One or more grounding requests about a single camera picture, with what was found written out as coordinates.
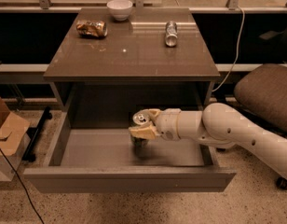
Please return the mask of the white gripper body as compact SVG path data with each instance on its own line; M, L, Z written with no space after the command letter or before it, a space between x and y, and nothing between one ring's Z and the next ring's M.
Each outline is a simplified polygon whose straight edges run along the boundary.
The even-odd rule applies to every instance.
M168 141L177 141L180 139L177 129L180 113L180 109L166 109L158 114L155 124L157 131L163 139Z

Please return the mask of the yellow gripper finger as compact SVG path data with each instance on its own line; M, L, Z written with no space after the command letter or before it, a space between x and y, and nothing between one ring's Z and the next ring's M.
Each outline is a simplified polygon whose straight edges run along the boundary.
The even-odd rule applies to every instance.
M130 134L136 138L153 140L159 137L159 132L157 131L157 128L152 124L149 124L147 126L129 127L129 131Z
M152 121L155 121L155 120L157 119L157 117L159 116L160 113L161 113L161 110L160 110L160 109L152 108L152 109L149 109L149 110L148 110L149 118L150 118Z

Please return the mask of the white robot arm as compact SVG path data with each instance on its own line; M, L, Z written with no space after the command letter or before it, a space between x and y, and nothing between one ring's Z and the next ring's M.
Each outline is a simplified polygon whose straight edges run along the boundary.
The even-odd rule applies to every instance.
M129 127L135 138L190 139L217 148L239 145L287 180L287 139L256 125L229 105L214 103L202 111L144 109Z

